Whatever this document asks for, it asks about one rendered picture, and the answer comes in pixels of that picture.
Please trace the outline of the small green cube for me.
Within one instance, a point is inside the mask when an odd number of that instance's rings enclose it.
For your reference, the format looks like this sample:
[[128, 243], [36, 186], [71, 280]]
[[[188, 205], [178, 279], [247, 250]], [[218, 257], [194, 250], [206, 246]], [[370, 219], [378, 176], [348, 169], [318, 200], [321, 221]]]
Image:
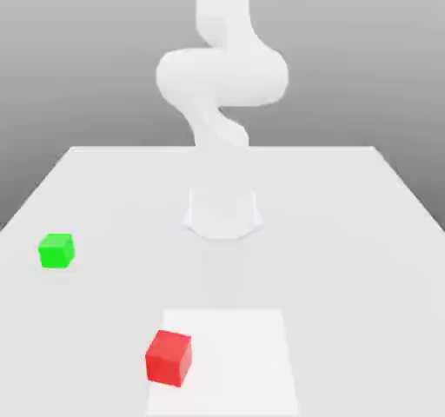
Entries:
[[47, 234], [38, 245], [43, 268], [67, 268], [75, 256], [71, 234]]

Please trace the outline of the small red cube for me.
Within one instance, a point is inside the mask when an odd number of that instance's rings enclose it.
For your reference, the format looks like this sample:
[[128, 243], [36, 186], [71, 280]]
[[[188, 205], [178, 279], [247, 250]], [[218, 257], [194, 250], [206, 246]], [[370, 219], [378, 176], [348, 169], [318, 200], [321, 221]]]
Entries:
[[191, 337], [158, 330], [145, 354], [149, 381], [181, 387], [192, 362]]

